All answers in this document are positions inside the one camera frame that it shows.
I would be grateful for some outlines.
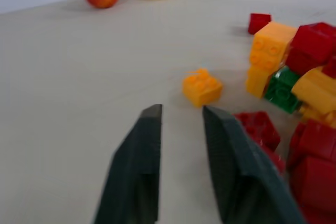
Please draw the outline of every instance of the table surface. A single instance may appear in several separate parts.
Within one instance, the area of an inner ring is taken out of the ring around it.
[[[162,103],[160,221],[220,223],[203,122],[187,71],[224,83],[213,105],[266,110],[286,157],[299,118],[244,89],[251,12],[336,24],[334,0],[71,0],[0,15],[0,223],[90,223],[111,155],[141,110]]]

